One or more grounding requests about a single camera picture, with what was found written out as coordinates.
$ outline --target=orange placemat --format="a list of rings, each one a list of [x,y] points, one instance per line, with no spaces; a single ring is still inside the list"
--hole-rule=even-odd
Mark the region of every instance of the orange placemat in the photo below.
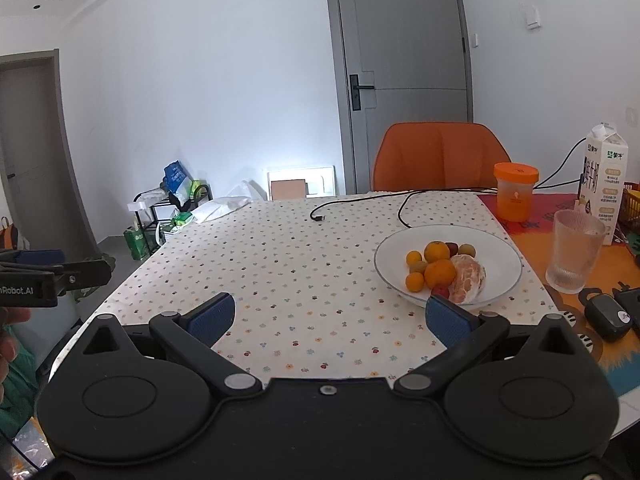
[[[480,199],[495,215],[496,197],[480,196]],[[558,310],[567,312],[574,332],[587,343],[591,355],[604,371],[618,396],[640,386],[640,339],[634,330],[630,330],[615,343],[607,343],[593,330],[584,319],[584,307],[577,295],[561,294],[549,286],[545,280],[546,266],[553,243],[552,227],[554,213],[560,209],[574,207],[574,194],[536,194],[533,197],[533,211],[528,222],[516,223],[500,221],[505,230],[531,267],[545,284]],[[587,287],[600,288],[610,294],[612,288],[619,287],[618,282],[632,288],[640,286],[640,269],[624,245],[603,247],[596,267],[587,281]]]

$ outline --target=plastic jar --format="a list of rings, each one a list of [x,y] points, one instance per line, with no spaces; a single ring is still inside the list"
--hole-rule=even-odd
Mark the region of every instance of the plastic jar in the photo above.
[[[531,215],[533,186],[540,173],[533,166],[499,162],[494,166],[498,180],[498,216],[509,222],[526,222]]]

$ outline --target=plate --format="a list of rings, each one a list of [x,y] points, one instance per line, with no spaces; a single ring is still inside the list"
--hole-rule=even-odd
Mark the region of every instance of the plate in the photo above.
[[[431,291],[428,288],[421,292],[406,290],[404,279],[409,270],[405,258],[409,251],[422,253],[429,242],[436,240],[455,242],[459,246],[473,245],[476,248],[476,260],[486,271],[486,283],[482,293],[472,303],[461,306],[473,307],[491,303],[509,292],[522,275],[522,263],[518,253],[497,236],[461,225],[424,225],[399,231],[382,240],[373,257],[380,278],[402,297],[424,307]]]

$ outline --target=door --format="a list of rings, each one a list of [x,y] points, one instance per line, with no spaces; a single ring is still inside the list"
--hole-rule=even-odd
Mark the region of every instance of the door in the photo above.
[[[338,0],[338,12],[355,188],[367,192],[389,126],[468,120],[463,29],[458,0]]]
[[[95,256],[63,142],[54,58],[1,61],[0,150],[14,223],[31,249],[60,249],[67,261]]]

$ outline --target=red fruit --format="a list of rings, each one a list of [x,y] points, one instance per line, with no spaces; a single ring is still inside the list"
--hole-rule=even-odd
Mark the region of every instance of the red fruit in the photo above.
[[[434,286],[431,289],[431,293],[432,294],[439,294],[439,295],[443,296],[444,298],[449,299],[449,287],[442,286],[442,285],[437,285],[437,286]]]

